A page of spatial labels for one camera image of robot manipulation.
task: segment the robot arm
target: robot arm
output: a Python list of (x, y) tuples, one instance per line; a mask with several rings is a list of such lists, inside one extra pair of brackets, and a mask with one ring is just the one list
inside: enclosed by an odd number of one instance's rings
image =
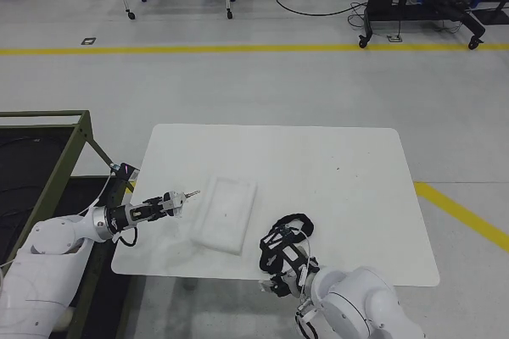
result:
[(342, 338), (425, 337), (420, 326), (404, 313), (394, 287), (373, 268), (360, 267), (348, 274), (323, 268), (314, 276), (309, 291), (314, 307)]
[(0, 338), (48, 337), (76, 294), (94, 242), (116, 240), (142, 221), (178, 216), (197, 193), (167, 192), (137, 206), (90, 207), (84, 217), (36, 223), (3, 279)]
[[(297, 234), (287, 225), (274, 227), (269, 236), (262, 239), (262, 258), (281, 257), (289, 270), (275, 274), (269, 281), (262, 281), (263, 291), (279, 297), (292, 294), (301, 304), (296, 312), (296, 322), (301, 334), (309, 339), (309, 331), (317, 337), (310, 320), (322, 313), (328, 324), (343, 339), (423, 339), (420, 326), (409, 320), (404, 313), (394, 287), (375, 269), (360, 267), (345, 273), (328, 267), (320, 268), (315, 258), (294, 245)], [(280, 235), (273, 241), (274, 233)], [(287, 252), (298, 258), (291, 260)]]

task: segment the concrete floor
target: concrete floor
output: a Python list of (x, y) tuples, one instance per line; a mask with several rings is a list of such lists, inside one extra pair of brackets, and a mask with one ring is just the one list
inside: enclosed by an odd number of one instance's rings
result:
[[(344, 7), (283, 2), (319, 13)], [(232, 7), (229, 21), (224, 0), (131, 1), (130, 21), (118, 0), (0, 1), (0, 48), (79, 47), (90, 36), (95, 47), (357, 43), (346, 16), (299, 17), (272, 0)], [(388, 43), (396, 28), (380, 25), (372, 43)], [(403, 24), (402, 37), (467, 43), (470, 33)], [(488, 27), (484, 40), (509, 42), (509, 26)], [(111, 158), (137, 166), (158, 123), (392, 127), (414, 181), (433, 182), (509, 234), (509, 51), (0, 56), (0, 111), (51, 109), (89, 109)], [(86, 149), (75, 173), (107, 170)], [(398, 287), (406, 312), (429, 338), (509, 338), (508, 254), (419, 201), (441, 283)], [(297, 338), (295, 305), (276, 306), (254, 282), (201, 281), (186, 292), (177, 279), (149, 277), (127, 334)]]

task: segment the yellow floor line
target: yellow floor line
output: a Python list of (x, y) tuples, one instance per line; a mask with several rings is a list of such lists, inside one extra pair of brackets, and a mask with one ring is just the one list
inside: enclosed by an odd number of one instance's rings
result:
[[(509, 43), (481, 44), (480, 51), (509, 51)], [(217, 45), (149, 47), (75, 47), (75, 48), (0, 48), (0, 56), (76, 55), (76, 54), (151, 54), (151, 53), (270, 53), (270, 52), (438, 52), (468, 51), (466, 44), (357, 44), (339, 45)]]
[(426, 198), (509, 253), (509, 236), (506, 233), (424, 182), (415, 182), (415, 189), (419, 197)]

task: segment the white table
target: white table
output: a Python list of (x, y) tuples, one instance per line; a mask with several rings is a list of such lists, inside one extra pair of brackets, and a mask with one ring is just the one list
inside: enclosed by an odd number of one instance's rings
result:
[[(254, 180), (257, 192), (241, 256), (192, 244), (212, 175)], [(202, 193), (180, 219), (140, 224), (135, 247), (119, 244), (111, 267), (125, 275), (259, 280), (259, 241), (279, 218), (307, 214), (311, 252), (342, 270), (371, 265), (395, 285), (436, 286), (433, 258), (398, 133), (392, 129), (156, 125), (131, 203), (169, 190)], [(133, 230), (125, 234), (131, 240)]]

